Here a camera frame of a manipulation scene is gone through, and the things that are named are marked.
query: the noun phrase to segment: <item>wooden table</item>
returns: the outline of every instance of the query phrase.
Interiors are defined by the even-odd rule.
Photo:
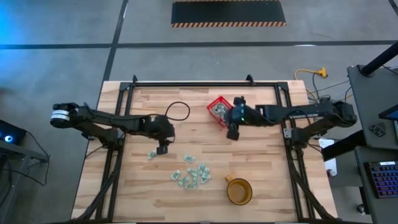
[[[293,105],[308,104],[303,81],[288,81]],[[98,110],[114,113],[120,82],[105,82]],[[176,140],[169,153],[148,160],[147,153],[158,143],[142,136],[127,135],[114,213],[115,222],[289,222],[296,212],[287,169],[280,126],[258,128],[241,126],[239,141],[226,138],[226,131],[212,118],[206,106],[220,95],[232,103],[244,96],[247,104],[276,104],[270,87],[145,87],[135,88],[130,114],[164,114],[174,101],[191,107],[186,121],[172,121]],[[173,118],[183,118],[187,109],[175,105]],[[305,119],[297,126],[306,126]],[[91,142],[88,152],[100,146]],[[304,150],[310,188],[320,203],[337,216],[322,156],[312,148]],[[194,164],[183,156],[196,157]],[[98,193],[103,175],[106,150],[90,155],[84,163],[72,218],[78,217]],[[170,179],[177,169],[187,175],[188,168],[199,163],[210,168],[212,179],[199,188],[184,190]],[[225,175],[248,180],[253,198],[245,206],[233,205],[226,196]],[[308,217],[300,190],[303,212]],[[108,204],[105,203],[106,216]]]

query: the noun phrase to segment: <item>red plastic crate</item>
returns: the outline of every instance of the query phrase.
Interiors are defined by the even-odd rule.
[[[230,103],[228,103],[228,101],[226,101],[226,99],[222,96],[218,97],[215,101],[211,102],[208,106],[207,106],[207,110],[210,112],[210,114],[217,120],[217,122],[224,128],[227,127],[226,123],[223,121],[222,118],[218,117],[217,115],[215,115],[211,109],[212,107],[216,106],[217,103],[222,103],[224,104],[229,110],[232,108],[232,105]]]

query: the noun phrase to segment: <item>black mat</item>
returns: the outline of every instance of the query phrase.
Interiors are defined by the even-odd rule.
[[[278,0],[181,0],[173,3],[172,27],[286,26]]]

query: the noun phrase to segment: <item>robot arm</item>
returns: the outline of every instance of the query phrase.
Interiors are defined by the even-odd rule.
[[[97,124],[111,126],[104,129]],[[91,109],[88,105],[79,106],[76,103],[61,103],[53,105],[50,124],[56,128],[75,128],[82,132],[82,136],[94,136],[107,147],[120,144],[119,128],[125,133],[145,136],[159,141],[156,150],[158,155],[167,153],[167,146],[171,143],[167,138],[175,136],[174,127],[166,115],[156,115],[154,120],[151,114],[120,116]]]
[[[239,139],[239,125],[273,126],[284,119],[322,117],[305,128],[285,130],[285,136],[291,138],[294,147],[305,147],[309,139],[317,134],[323,135],[327,130],[339,126],[350,127],[357,121],[353,106],[341,101],[332,103],[323,100],[317,105],[283,107],[279,105],[256,105],[256,109],[246,106],[242,97],[234,99],[235,107],[226,113],[228,125],[227,138]]]

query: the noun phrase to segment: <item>yellow mug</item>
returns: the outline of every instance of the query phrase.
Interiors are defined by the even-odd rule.
[[[242,178],[235,179],[232,175],[227,175],[225,180],[228,183],[226,193],[232,203],[245,205],[250,202],[253,196],[253,189],[247,180]]]

